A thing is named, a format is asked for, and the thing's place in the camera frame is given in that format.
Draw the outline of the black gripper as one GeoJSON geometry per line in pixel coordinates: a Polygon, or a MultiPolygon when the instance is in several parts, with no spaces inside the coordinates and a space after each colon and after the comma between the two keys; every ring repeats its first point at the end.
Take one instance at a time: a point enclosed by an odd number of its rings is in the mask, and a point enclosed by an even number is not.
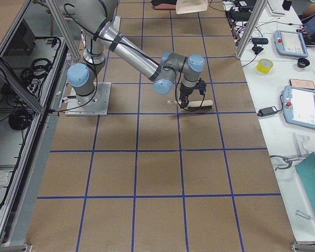
{"type": "Polygon", "coordinates": [[[181,101],[180,108],[187,108],[189,104],[188,97],[193,93],[194,87],[187,87],[183,83],[180,86],[180,97],[179,100],[181,101]]]}

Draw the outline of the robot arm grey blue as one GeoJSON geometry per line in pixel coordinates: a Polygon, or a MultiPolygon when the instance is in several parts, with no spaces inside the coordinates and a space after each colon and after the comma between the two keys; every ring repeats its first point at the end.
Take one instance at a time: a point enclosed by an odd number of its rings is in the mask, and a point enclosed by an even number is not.
{"type": "Polygon", "coordinates": [[[205,65],[204,58],[198,54],[186,57],[165,51],[161,62],[157,63],[114,28],[114,12],[118,5],[119,1],[74,1],[64,4],[65,13],[89,37],[85,58],[103,56],[103,49],[108,48],[153,82],[156,92],[167,94],[176,85],[180,90],[176,102],[184,110],[194,90],[204,97],[206,83],[200,78],[205,65]]]}

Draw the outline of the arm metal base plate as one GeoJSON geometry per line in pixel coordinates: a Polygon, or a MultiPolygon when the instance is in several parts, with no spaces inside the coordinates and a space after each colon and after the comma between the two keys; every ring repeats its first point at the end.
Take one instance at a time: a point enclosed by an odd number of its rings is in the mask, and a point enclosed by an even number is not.
{"type": "Polygon", "coordinates": [[[77,96],[74,87],[71,88],[70,95],[75,96],[68,100],[65,115],[67,116],[106,116],[110,100],[110,82],[94,82],[97,92],[81,97],[77,96]]]}

